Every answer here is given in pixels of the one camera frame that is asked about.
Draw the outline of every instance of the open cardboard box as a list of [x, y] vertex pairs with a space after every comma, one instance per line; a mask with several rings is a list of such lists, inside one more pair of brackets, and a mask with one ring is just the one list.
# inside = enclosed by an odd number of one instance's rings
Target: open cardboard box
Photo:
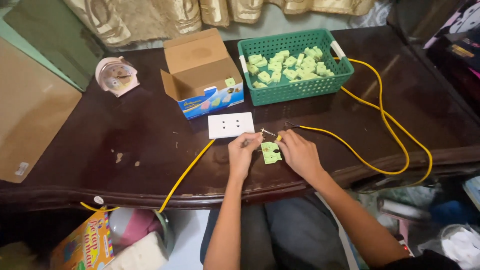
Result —
[[243, 102], [243, 79], [216, 28], [163, 43], [167, 95], [187, 119]]

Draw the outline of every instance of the clock face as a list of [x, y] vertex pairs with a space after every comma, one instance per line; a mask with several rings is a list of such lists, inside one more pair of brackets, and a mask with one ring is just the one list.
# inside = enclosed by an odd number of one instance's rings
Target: clock face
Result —
[[100, 74], [105, 86], [111, 90], [122, 90], [127, 88], [135, 76], [132, 68], [125, 64], [114, 64], [105, 68]]

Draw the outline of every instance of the dark wooden table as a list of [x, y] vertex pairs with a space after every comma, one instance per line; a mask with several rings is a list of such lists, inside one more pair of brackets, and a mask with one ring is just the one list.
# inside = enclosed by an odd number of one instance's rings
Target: dark wooden table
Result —
[[[332, 33], [348, 57], [370, 63], [381, 74], [385, 109], [431, 150], [432, 175], [479, 168], [479, 123], [451, 98], [390, 27]], [[237, 42], [227, 41], [226, 46], [239, 65]], [[209, 142], [207, 117], [186, 120], [177, 103], [165, 94], [160, 78], [160, 68], [167, 68], [163, 49], [122, 55], [138, 70], [141, 85], [116, 98], [92, 81], [27, 179], [21, 184], [0, 181], [4, 209], [61, 208], [78, 206], [80, 201], [94, 205], [94, 196], [101, 196], [110, 206], [161, 206]], [[377, 104], [375, 75], [365, 66], [353, 65], [355, 73], [344, 86]], [[256, 130], [264, 127], [275, 132], [285, 121], [319, 127], [345, 139], [381, 169], [393, 171], [404, 165], [404, 156], [379, 112], [342, 91], [260, 107], [252, 105], [247, 91], [244, 103], [218, 113], [248, 111]], [[323, 167], [342, 187], [378, 176], [335, 139], [313, 131], [298, 132], [317, 144]], [[426, 171], [427, 156], [406, 135], [398, 135], [411, 154], [411, 169], [399, 178], [416, 181]], [[178, 187], [169, 208], [208, 208], [222, 201], [230, 141], [219, 139], [210, 147]], [[123, 156], [116, 162], [119, 153]], [[248, 203], [265, 202], [311, 191], [284, 161], [265, 165], [261, 153], [255, 153], [243, 198]]]

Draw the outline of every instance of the white outlet cover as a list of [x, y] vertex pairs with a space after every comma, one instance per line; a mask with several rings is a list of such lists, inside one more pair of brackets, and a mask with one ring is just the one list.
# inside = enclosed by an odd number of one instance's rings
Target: white outlet cover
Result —
[[244, 132], [255, 133], [251, 112], [208, 116], [208, 136], [210, 139], [238, 137]]

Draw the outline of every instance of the curtain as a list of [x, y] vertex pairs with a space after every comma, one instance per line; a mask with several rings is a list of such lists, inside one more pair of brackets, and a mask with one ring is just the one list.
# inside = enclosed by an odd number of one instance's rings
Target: curtain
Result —
[[364, 15], [375, 0], [64, 0], [80, 20], [109, 47], [175, 38], [230, 21], [253, 24], [262, 6], [284, 14], [308, 11]]

